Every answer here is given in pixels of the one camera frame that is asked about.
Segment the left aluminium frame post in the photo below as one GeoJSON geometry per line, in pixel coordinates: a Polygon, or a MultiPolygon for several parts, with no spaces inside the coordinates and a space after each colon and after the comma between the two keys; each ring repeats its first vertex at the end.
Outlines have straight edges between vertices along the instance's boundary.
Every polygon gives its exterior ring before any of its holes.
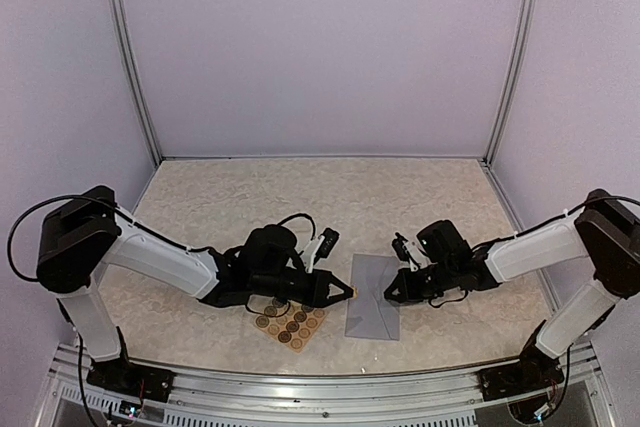
{"type": "Polygon", "coordinates": [[[131,93],[134,111],[151,161],[154,167],[157,168],[164,160],[164,156],[162,154],[162,149],[144,96],[139,69],[128,29],[124,0],[108,0],[108,2],[116,42],[120,53],[126,83],[131,93]]]}

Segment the brown sticker sheet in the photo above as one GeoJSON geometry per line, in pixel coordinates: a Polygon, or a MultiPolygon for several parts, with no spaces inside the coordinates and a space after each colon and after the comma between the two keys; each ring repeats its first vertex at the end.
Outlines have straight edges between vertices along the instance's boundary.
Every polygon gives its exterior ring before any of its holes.
{"type": "Polygon", "coordinates": [[[272,299],[255,318],[254,326],[279,344],[300,353],[326,317],[325,309],[272,299]]]}

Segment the aluminium frame post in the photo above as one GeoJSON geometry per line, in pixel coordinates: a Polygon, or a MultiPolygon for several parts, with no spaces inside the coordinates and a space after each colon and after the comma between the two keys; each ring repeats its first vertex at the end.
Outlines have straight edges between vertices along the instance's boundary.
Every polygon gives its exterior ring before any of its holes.
{"type": "Polygon", "coordinates": [[[536,0],[520,0],[514,39],[507,64],[506,76],[501,89],[496,116],[489,141],[483,156],[484,165],[491,170],[498,156],[504,137],[508,117],[516,94],[518,81],[525,59],[531,24],[534,18],[536,0]]]}
{"type": "Polygon", "coordinates": [[[134,111],[151,161],[154,167],[157,168],[164,160],[164,156],[162,154],[162,149],[144,96],[139,69],[128,29],[124,0],[108,0],[108,2],[116,42],[120,53],[126,83],[131,93],[134,111]]]}

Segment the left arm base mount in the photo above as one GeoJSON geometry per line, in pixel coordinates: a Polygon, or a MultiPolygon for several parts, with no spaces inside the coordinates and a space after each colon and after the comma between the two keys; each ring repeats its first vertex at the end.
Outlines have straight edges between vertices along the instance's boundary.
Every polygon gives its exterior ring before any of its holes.
{"type": "Polygon", "coordinates": [[[91,362],[87,382],[104,390],[167,403],[172,391],[175,373],[171,370],[131,362],[127,357],[91,362]]]}

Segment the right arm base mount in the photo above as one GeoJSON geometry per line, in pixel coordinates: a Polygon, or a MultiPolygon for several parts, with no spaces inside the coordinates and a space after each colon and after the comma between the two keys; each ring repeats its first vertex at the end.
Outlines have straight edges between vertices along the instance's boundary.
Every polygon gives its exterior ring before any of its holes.
{"type": "Polygon", "coordinates": [[[535,354],[520,357],[514,363],[481,369],[478,379],[483,400],[493,401],[561,384],[565,376],[558,359],[535,354]]]}

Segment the grey envelope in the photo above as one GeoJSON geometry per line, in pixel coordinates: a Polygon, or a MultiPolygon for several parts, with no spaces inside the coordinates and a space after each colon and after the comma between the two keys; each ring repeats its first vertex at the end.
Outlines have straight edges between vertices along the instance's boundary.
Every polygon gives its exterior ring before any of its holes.
{"type": "Polygon", "coordinates": [[[384,299],[384,290],[398,271],[395,257],[354,254],[351,282],[359,295],[348,301],[345,336],[356,339],[399,341],[399,308],[384,299]]]}

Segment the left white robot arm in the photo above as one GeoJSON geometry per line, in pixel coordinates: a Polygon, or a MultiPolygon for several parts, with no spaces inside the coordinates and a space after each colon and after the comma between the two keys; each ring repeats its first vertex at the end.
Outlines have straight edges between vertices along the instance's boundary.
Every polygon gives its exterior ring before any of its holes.
{"type": "Polygon", "coordinates": [[[125,341],[94,285],[94,272],[115,265],[181,290],[215,308],[246,305],[254,295],[326,308],[353,298],[354,290],[332,272],[317,268],[339,239],[337,231],[314,231],[297,247],[285,222],[252,230],[240,246],[220,253],[171,240],[136,220],[104,185],[80,194],[54,197],[27,209],[55,208],[42,221],[34,276],[57,298],[102,377],[121,392],[140,381],[137,365],[126,359],[125,341]]]}

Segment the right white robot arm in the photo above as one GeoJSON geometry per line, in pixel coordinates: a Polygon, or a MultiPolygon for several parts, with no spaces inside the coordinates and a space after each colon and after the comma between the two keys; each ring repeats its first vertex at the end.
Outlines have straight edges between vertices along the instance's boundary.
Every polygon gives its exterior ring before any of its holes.
{"type": "Polygon", "coordinates": [[[439,308],[453,289],[487,291],[533,271],[589,259],[592,277],[535,330],[511,370],[512,383],[531,391],[579,337],[604,322],[621,300],[638,295],[639,218],[630,209],[638,203],[596,189],[582,203],[534,227],[476,246],[450,220],[428,225],[414,241],[397,235],[392,246],[404,265],[384,297],[439,308]]]}

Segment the front aluminium rail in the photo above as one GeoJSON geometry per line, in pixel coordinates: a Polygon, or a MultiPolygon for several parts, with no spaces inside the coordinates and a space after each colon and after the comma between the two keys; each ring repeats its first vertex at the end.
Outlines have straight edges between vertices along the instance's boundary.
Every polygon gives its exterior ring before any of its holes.
{"type": "MultiPolygon", "coordinates": [[[[77,349],[58,346],[34,426],[86,426],[77,349]]],[[[133,359],[175,373],[167,403],[145,400],[131,426],[520,426],[519,396],[483,399],[479,372],[499,363],[391,374],[329,376],[225,372],[133,359]]],[[[621,426],[596,354],[572,348],[569,390],[543,426],[621,426]]]]}

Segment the right aluminium frame post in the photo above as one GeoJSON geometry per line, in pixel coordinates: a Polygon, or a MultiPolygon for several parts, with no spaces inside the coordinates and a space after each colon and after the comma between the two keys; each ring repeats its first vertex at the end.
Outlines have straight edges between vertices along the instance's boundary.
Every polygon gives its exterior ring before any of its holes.
{"type": "Polygon", "coordinates": [[[514,39],[507,64],[506,76],[501,89],[496,116],[489,141],[483,156],[484,165],[491,170],[498,156],[504,137],[508,117],[516,94],[518,81],[525,59],[531,24],[534,18],[536,0],[520,0],[514,39]]]}

